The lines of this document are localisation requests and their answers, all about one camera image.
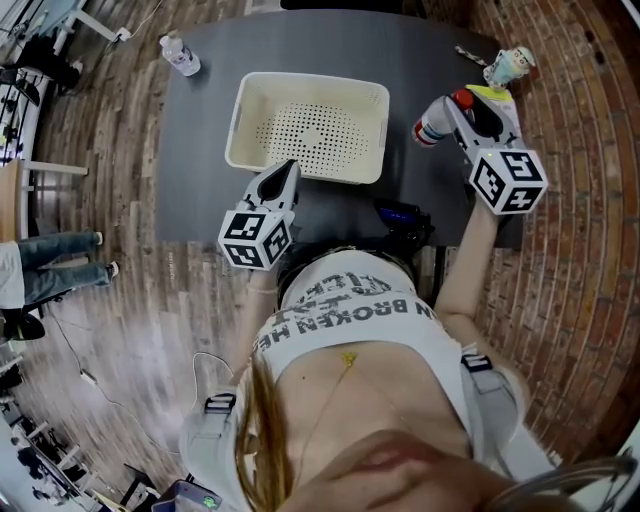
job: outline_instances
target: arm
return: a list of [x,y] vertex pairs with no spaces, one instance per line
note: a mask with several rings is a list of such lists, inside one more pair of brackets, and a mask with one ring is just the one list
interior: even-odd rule
[[231,360],[234,377],[231,385],[237,385],[253,352],[253,342],[258,331],[274,313],[277,305],[278,267],[268,272],[254,271],[247,285],[247,296],[240,313],[236,352]]
[[474,322],[497,232],[498,218],[478,198],[434,309],[447,332],[463,347],[475,343],[478,352],[489,356],[496,366],[506,368],[518,378],[528,405],[526,379],[485,341]]

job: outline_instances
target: dark gray table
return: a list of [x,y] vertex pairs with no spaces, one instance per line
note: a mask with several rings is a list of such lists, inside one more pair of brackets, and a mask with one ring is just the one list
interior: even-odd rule
[[[297,239],[384,235],[372,199],[387,198],[431,214],[430,245],[460,243],[471,212],[463,187],[470,166],[453,139],[423,149],[411,128],[438,96],[482,83],[481,68],[454,46],[492,60],[496,41],[441,23],[347,10],[261,14],[197,27],[184,39],[203,69],[192,78],[172,72],[169,81],[159,153],[160,240],[217,239],[225,211],[255,176],[224,159],[240,81],[252,71],[288,71],[377,82],[391,95],[382,177],[372,185],[301,180]],[[496,245],[517,248],[521,238],[518,217]]]

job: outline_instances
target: strap buckle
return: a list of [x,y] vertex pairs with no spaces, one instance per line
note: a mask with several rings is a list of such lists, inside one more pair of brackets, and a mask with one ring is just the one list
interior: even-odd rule
[[489,356],[485,356],[483,354],[463,354],[462,364],[469,373],[477,373],[493,369],[491,359],[489,359]]
[[221,393],[220,395],[207,398],[204,404],[205,414],[229,414],[236,405],[236,395],[234,393]]

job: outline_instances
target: long hair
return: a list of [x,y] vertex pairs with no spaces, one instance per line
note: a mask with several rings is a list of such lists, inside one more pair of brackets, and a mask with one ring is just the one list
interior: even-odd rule
[[[287,457],[282,401],[271,370],[257,354],[251,359],[246,408],[236,438],[236,465],[242,491],[256,512],[275,512],[289,497],[293,474]],[[249,431],[255,424],[257,438]],[[249,475],[245,455],[255,453],[256,470]]]

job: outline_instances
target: brick floor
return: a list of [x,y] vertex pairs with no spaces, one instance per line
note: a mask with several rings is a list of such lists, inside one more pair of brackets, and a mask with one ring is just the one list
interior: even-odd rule
[[613,453],[640,417],[640,36],[619,2],[597,1],[477,0],[472,16],[534,52],[514,93],[550,183],[522,251],[496,252],[478,318],[565,462]]

